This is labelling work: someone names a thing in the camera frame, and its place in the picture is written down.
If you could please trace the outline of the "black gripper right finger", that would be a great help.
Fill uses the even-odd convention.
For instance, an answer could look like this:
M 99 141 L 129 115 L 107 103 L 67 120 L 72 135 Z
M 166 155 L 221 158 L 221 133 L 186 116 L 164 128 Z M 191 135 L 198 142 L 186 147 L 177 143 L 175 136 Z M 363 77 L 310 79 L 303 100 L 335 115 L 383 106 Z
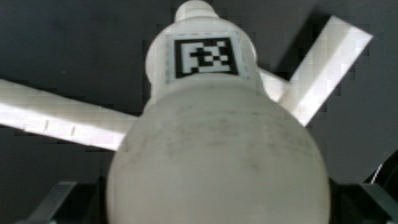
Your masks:
M 330 183 L 330 224 L 398 224 L 398 164 L 381 165 L 363 183 Z

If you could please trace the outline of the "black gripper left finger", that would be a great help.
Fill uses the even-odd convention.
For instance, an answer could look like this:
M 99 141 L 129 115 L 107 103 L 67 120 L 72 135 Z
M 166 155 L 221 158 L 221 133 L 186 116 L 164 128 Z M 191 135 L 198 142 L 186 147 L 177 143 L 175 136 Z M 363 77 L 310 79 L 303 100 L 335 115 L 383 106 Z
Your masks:
M 104 182 L 59 182 L 17 224 L 107 224 Z

